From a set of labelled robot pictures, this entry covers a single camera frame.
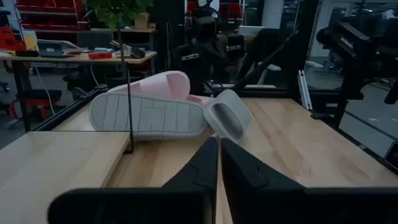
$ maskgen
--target pink slide sandal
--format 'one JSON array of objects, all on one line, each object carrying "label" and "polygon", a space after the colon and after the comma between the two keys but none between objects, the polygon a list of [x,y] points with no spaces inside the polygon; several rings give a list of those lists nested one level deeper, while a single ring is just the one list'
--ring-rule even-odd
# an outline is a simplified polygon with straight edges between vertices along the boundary
[{"label": "pink slide sandal", "polygon": [[[130,83],[131,93],[157,96],[171,100],[188,100],[206,106],[214,99],[206,96],[189,95],[188,76],[180,71],[162,72],[151,77]],[[127,84],[117,86],[108,92],[127,93]]]}]

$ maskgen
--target office chair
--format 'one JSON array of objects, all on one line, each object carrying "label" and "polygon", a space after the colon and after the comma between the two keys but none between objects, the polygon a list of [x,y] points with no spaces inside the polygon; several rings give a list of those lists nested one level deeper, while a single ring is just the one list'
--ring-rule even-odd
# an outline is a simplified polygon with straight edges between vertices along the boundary
[{"label": "office chair", "polygon": [[[87,47],[94,50],[95,47],[112,48],[110,42],[113,40],[112,32],[93,32],[82,31],[77,34],[77,45],[79,47]],[[103,76],[107,73],[117,72],[114,65],[92,65],[93,74],[99,84],[104,83]],[[96,87],[96,82],[91,75],[91,65],[79,66],[79,71],[71,73],[63,77],[63,81],[67,82],[68,90],[81,88],[85,91],[91,91]]]}]

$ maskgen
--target cable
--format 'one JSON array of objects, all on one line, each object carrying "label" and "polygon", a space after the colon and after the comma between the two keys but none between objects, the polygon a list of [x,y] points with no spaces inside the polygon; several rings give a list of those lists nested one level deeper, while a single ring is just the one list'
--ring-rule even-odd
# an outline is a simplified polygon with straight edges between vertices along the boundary
[{"label": "cable", "polygon": [[98,84],[98,82],[97,82],[97,79],[96,79],[95,76],[94,76],[94,73],[93,73],[93,65],[91,65],[90,71],[91,71],[91,75],[92,75],[93,78],[94,78],[95,83],[97,84],[97,86],[100,86],[100,85]]},{"label": "cable", "polygon": [[51,107],[52,114],[55,115],[54,109],[52,108],[52,102],[51,102],[51,97],[50,97],[49,90],[48,90],[47,87],[45,86],[45,84],[44,84],[44,82],[43,82],[43,80],[42,80],[42,77],[40,77],[40,73],[39,73],[39,70],[37,69],[37,67],[35,67],[35,69],[36,69],[36,72],[37,72],[37,76],[39,77],[40,82],[42,82],[42,84],[43,84],[43,86],[44,86],[44,90],[45,90],[45,92],[47,93],[47,96],[49,97],[49,102],[50,102],[50,107]]}]

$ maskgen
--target light wood board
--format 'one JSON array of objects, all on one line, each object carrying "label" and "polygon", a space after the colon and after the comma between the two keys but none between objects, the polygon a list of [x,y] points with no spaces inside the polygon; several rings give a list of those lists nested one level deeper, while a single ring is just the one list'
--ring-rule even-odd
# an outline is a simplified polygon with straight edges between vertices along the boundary
[{"label": "light wood board", "polygon": [[[291,179],[306,187],[398,187],[398,177],[395,174],[323,122],[312,119],[310,113],[293,100],[243,100],[251,110],[253,119],[240,145]],[[89,129],[88,109],[88,106],[82,108],[62,123],[59,130]],[[79,140],[85,138],[81,133],[84,132],[77,132],[76,138],[65,141],[83,141]],[[106,186],[161,187],[189,161],[211,133],[212,130],[209,129],[195,139],[136,142],[134,153],[121,156]],[[104,133],[105,137],[99,141],[102,142],[101,148],[112,149],[120,141],[128,141],[128,133],[125,134],[117,141],[108,136],[110,133]],[[0,154],[0,162],[2,160],[6,159]],[[48,159],[43,164],[52,164],[49,161],[52,160]],[[6,170],[4,168],[0,164],[0,174]],[[230,224],[231,215],[220,168],[218,174],[216,220],[217,223]]]},{"label": "light wood board", "polygon": [[50,202],[81,187],[104,187],[128,133],[29,132],[0,150],[0,223],[46,223]]},{"label": "light wood board", "polygon": [[[130,64],[139,64],[155,57],[156,54],[157,52],[149,52],[146,53],[145,57],[141,59],[126,58],[126,62]],[[92,60],[88,57],[88,53],[82,53],[80,55],[76,55],[74,57],[69,57],[69,58],[18,57],[15,55],[9,55],[9,56],[2,55],[0,56],[0,60],[21,60],[26,62],[60,62],[60,63],[62,62],[121,63],[121,59],[116,58],[116,54],[112,54],[112,58]]]},{"label": "light wood board", "polygon": [[53,131],[95,131],[90,123],[90,103],[59,124]]},{"label": "light wood board", "polygon": [[306,187],[398,187],[398,176],[290,99],[244,99],[240,145]]}]

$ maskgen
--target potted plant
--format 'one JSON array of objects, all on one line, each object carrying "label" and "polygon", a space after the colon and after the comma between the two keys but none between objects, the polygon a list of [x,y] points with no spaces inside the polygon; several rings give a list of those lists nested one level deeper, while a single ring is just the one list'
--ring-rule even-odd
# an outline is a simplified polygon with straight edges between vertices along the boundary
[{"label": "potted plant", "polygon": [[[136,14],[146,12],[147,7],[153,6],[153,0],[83,0],[83,3],[86,4],[86,6],[92,8],[90,12],[87,12],[87,15],[91,12],[94,12],[100,22],[107,22],[111,31],[117,31],[121,52],[122,75],[123,78],[126,80],[127,85],[129,85],[130,76],[127,75],[127,68],[124,60],[124,49],[120,31],[120,22],[123,21],[125,24],[130,25]],[[127,88],[127,92],[129,96],[128,103],[131,140],[131,150],[128,153],[132,153],[134,150],[134,140],[132,136],[130,88]]]}]

